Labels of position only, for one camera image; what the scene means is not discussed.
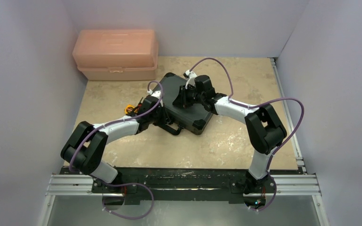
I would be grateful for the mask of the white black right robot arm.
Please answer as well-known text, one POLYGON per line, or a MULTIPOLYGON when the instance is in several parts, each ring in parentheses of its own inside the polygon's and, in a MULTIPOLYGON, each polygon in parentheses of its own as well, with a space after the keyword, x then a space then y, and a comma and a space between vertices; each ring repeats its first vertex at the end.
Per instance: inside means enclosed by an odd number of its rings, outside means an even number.
POLYGON ((200 104, 210 113, 237 120, 247 127, 254 155, 248 169, 246 186, 256 192, 264 186, 264 178, 269 174, 271 155, 281 147, 287 136, 279 116, 270 104, 256 107, 233 101, 230 96, 217 93, 207 75, 197 76, 187 70, 185 85, 180 86, 179 94, 173 101, 176 107, 188 108, 200 104))

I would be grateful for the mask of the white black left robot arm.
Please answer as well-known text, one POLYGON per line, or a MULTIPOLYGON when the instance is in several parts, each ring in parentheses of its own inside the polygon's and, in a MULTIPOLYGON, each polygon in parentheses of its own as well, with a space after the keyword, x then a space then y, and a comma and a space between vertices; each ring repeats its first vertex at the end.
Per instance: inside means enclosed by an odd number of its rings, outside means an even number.
POLYGON ((136 112, 118 120, 101 124, 80 122, 62 148, 61 158, 69 163, 70 169, 102 180, 109 192, 119 191, 122 186, 118 177, 120 172, 103 161, 105 147, 120 138, 145 131, 151 124, 164 126, 167 118, 160 95, 160 91, 147 95, 136 112))

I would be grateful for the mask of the black poker set case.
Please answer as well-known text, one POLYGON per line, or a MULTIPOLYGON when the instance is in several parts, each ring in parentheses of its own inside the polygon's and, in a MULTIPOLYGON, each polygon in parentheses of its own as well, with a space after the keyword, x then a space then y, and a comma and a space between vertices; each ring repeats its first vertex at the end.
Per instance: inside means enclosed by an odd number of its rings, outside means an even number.
POLYGON ((175 136, 179 135, 183 129, 195 135, 202 134, 213 114, 206 111, 201 104, 190 106, 182 102, 173 104, 180 93, 180 87, 186 84, 186 79, 174 73, 166 73, 160 80, 160 84, 164 89, 162 101, 166 122, 159 127, 175 136))

